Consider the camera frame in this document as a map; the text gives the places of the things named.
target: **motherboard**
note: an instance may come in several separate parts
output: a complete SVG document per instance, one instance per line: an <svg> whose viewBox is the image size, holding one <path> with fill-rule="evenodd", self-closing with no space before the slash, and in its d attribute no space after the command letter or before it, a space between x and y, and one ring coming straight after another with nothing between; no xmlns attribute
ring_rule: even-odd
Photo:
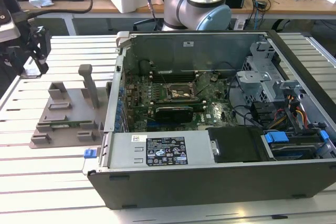
<svg viewBox="0 0 336 224"><path fill-rule="evenodd" d="M228 80L219 73L191 77L127 76L130 132L194 131L237 126L229 106Z"/></svg>

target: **wooden table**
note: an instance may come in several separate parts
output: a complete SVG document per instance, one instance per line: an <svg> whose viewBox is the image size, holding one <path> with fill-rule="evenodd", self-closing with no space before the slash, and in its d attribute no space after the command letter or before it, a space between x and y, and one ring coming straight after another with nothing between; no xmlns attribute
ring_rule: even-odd
<svg viewBox="0 0 336 224"><path fill-rule="evenodd" d="M335 19L336 5L326 0L271 0L271 9L264 18L278 19ZM28 2L20 2L24 10L40 10ZM74 9L83 10L89 6L89 0L83 2L55 1L55 5L43 9ZM164 5L154 5L158 18L163 17ZM242 24L253 10L251 0L245 0L242 9L232 9L232 18L236 18L235 29L241 29ZM42 18L63 18L70 35L76 35L72 20L74 18L151 18L147 7L141 7L132 13L121 14L110 0L93 0L93 9L87 14L47 14Z"/></svg>

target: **green circuit board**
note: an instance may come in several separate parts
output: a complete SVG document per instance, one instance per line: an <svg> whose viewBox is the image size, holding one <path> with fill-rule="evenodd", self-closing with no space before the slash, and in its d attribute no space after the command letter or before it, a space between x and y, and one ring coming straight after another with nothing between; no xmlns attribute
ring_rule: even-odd
<svg viewBox="0 0 336 224"><path fill-rule="evenodd" d="M147 77L133 77L126 86L130 131L193 131L237 126L226 100L227 86L226 79L212 73L201 74L197 81L188 83L154 83ZM158 123L155 110L169 106L192 107L191 122Z"/></svg>

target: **power supply label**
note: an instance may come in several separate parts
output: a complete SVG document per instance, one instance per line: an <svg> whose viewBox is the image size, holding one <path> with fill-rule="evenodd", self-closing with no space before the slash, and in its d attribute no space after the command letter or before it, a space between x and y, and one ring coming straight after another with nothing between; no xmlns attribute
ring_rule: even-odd
<svg viewBox="0 0 336 224"><path fill-rule="evenodd" d="M187 165L187 148L184 137L147 138L146 164Z"/></svg>

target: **workbench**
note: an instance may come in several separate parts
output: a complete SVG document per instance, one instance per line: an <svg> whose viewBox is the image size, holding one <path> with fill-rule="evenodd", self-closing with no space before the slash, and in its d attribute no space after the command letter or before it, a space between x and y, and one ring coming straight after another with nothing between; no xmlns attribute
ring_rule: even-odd
<svg viewBox="0 0 336 224"><path fill-rule="evenodd" d="M271 0L271 9L264 16L265 19L335 19L336 5L326 0ZM20 2L24 10L40 10L28 2ZM73 9L84 10L90 5L89 0L83 2L55 1L52 7L43 9ZM157 18L163 18L164 5L154 5ZM232 18L237 19L234 29L242 29L245 20L253 10L251 0L245 0L242 9L232 9ZM132 13L120 13L110 0L93 0L93 9L86 14L47 14L41 18L62 18L64 19L69 35L76 35L74 18L152 18L147 7L141 7Z"/></svg>
<svg viewBox="0 0 336 224"><path fill-rule="evenodd" d="M293 33L280 36L327 93L336 99L335 60L312 38ZM272 217L286 216L288 219L276 222L334 223L336 184L309 199L109 210L82 173L82 156L90 146L32 150L28 143L47 103L51 82L63 81L67 89L83 88L78 67L88 63L93 65L92 77L98 87L105 87L106 82L112 80L118 55L116 36L54 37L51 43L47 74L40 79L17 77L0 100L1 223L247 221L262 224L275 223ZM294 79L285 65L283 68L289 78ZM155 192L148 197L155 197Z"/></svg>

